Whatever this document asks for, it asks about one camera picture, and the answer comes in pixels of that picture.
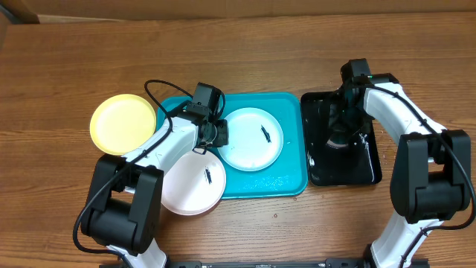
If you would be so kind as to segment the green and yellow sponge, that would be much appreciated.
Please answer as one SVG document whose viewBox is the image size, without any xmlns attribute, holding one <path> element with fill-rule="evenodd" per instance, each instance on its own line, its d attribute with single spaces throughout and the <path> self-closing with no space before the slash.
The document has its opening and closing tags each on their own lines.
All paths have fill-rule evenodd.
<svg viewBox="0 0 476 268">
<path fill-rule="evenodd" d="M 345 138 L 330 137 L 326 142 L 326 146 L 339 150 L 348 147 L 349 142 Z"/>
</svg>

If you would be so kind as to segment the light blue plate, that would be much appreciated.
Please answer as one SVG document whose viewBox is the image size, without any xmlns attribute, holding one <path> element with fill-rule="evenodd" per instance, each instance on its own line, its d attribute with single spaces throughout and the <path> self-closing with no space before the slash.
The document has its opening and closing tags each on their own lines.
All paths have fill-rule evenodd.
<svg viewBox="0 0 476 268">
<path fill-rule="evenodd" d="M 283 131 L 277 119 L 258 108 L 241 108 L 225 117 L 228 144 L 219 155 L 233 168 L 254 172 L 272 165 L 283 149 Z"/>
</svg>

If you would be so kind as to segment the yellow plate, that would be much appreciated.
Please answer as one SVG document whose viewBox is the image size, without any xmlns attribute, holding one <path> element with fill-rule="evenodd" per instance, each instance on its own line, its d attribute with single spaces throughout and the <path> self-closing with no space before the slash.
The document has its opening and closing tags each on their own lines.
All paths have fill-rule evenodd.
<svg viewBox="0 0 476 268">
<path fill-rule="evenodd" d="M 156 114 L 144 98 L 122 94 L 108 98 L 94 111 L 89 132 L 94 145 L 115 156 L 133 151 L 155 132 Z"/>
</svg>

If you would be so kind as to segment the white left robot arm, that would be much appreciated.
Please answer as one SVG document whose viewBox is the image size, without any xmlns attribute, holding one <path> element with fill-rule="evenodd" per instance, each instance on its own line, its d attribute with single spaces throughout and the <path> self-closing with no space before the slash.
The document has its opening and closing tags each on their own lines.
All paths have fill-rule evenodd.
<svg viewBox="0 0 476 268">
<path fill-rule="evenodd" d="M 155 241 L 164 176 L 186 153 L 226 144 L 227 125 L 220 118 L 224 108 L 220 100 L 184 101 L 134 150 L 101 156 L 74 224 L 75 246 L 97 253 L 80 244 L 78 234 L 83 233 L 103 245 L 101 254 L 117 256 L 124 267 L 166 267 L 167 255 Z"/>
</svg>

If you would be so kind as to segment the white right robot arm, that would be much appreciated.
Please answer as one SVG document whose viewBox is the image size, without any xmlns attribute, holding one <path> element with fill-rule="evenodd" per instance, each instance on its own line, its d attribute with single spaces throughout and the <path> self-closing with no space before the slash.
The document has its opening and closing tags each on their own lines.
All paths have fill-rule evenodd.
<svg viewBox="0 0 476 268">
<path fill-rule="evenodd" d="M 348 80 L 324 99 L 321 132 L 332 148 L 348 145 L 365 123 L 378 121 L 397 146 L 390 181 L 394 212 L 365 258 L 369 267 L 415 267 L 412 257 L 433 231 L 464 229 L 475 215 L 448 226 L 457 212 L 475 207 L 471 182 L 471 140 L 447 130 L 421 111 L 394 81 L 372 76 Z"/>
</svg>

